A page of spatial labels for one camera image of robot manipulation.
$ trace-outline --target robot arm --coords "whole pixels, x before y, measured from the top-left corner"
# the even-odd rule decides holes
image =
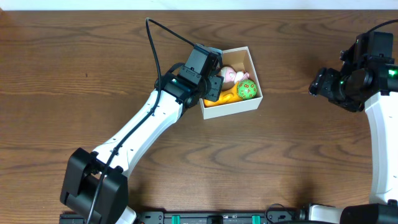
[[[398,93],[377,93],[365,102],[372,136],[373,179],[369,203],[398,199]]]
[[[157,90],[154,90],[145,105],[139,112],[111,139],[96,147],[97,159],[104,164],[109,159],[113,148],[119,141],[147,114],[153,107],[157,97]],[[159,104],[154,114],[150,116],[127,140],[123,143],[118,154],[114,157],[110,167],[120,166],[122,174],[130,177],[133,168],[146,150],[159,137],[164,130],[174,124],[182,114],[182,104],[177,103],[176,97],[162,91]]]
[[[128,177],[152,143],[187,109],[200,98],[218,100],[223,83],[223,77],[216,76],[218,67],[222,67],[221,51],[195,44],[187,62],[175,64],[161,76],[160,82],[156,81],[145,105],[118,133],[91,153],[79,148],[71,155],[60,201],[83,217],[91,212],[94,223],[133,223],[136,214],[127,207]],[[174,75],[172,72],[177,68],[180,71]],[[143,117],[152,113],[158,91],[156,109],[142,122]],[[138,123],[142,124],[129,136]],[[100,172],[104,172],[101,176],[106,175],[102,187],[101,179],[94,176]]]

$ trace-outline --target green toy ball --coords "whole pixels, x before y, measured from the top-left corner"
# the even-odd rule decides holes
[[[252,80],[243,80],[238,84],[238,96],[243,100],[254,98],[257,94],[257,85]]]

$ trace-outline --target wood grain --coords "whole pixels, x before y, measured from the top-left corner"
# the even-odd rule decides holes
[[[366,203],[364,113],[308,95],[320,67],[396,11],[4,12],[0,18],[0,223],[57,223],[67,160],[118,131],[156,79],[144,19],[220,49],[249,46],[264,99],[202,120],[187,111],[129,179],[130,206],[264,210],[271,203]],[[162,71],[191,47],[151,27]],[[398,35],[397,25],[383,27]],[[394,41],[394,57],[398,43]]]

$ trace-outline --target pink toy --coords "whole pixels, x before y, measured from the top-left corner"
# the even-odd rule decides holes
[[[229,90],[237,82],[249,79],[249,74],[247,72],[235,72],[235,70],[231,67],[223,67],[220,71],[220,75],[224,77],[224,83],[222,87],[223,91]]]

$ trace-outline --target cardboard box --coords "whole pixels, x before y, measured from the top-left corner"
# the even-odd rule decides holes
[[[223,65],[230,66],[235,71],[244,70],[250,74],[250,79],[257,85],[256,97],[250,100],[244,100],[236,103],[229,103],[220,106],[206,107],[203,100],[200,99],[201,112],[203,119],[216,118],[219,116],[240,113],[249,110],[255,110],[259,107],[262,100],[262,92],[260,83],[254,69],[253,61],[251,60],[248,47],[240,47],[237,49],[223,51]]]

